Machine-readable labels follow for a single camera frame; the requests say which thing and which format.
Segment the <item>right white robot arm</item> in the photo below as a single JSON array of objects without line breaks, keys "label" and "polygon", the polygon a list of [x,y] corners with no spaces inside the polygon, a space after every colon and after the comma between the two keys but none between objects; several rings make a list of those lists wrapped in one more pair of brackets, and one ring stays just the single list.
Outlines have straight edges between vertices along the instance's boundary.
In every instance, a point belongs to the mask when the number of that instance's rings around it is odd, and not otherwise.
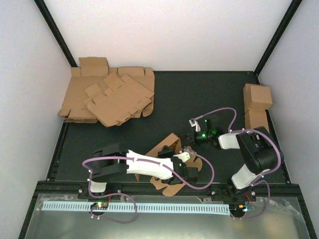
[{"label": "right white robot arm", "polygon": [[205,131],[192,129],[182,139],[188,143],[209,143],[216,149],[239,149],[243,166],[235,173],[222,193],[222,199],[241,201],[246,190],[256,185],[265,175],[276,171],[284,161],[284,155],[265,127],[242,129],[224,133],[220,128],[207,127]]}]

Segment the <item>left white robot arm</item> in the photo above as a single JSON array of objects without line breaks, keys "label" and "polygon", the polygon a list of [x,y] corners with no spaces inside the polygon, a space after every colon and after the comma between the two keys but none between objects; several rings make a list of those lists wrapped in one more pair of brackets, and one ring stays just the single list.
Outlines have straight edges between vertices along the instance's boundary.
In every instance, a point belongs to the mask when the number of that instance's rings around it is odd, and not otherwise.
[{"label": "left white robot arm", "polygon": [[151,183],[156,189],[172,190],[163,193],[175,195],[184,185],[196,182],[202,169],[202,160],[193,151],[176,153],[178,148],[163,145],[160,151],[140,155],[131,150],[109,152],[106,156],[94,157],[83,161],[93,176],[89,192],[96,199],[107,193],[104,183],[113,181],[122,174],[151,176]]}]

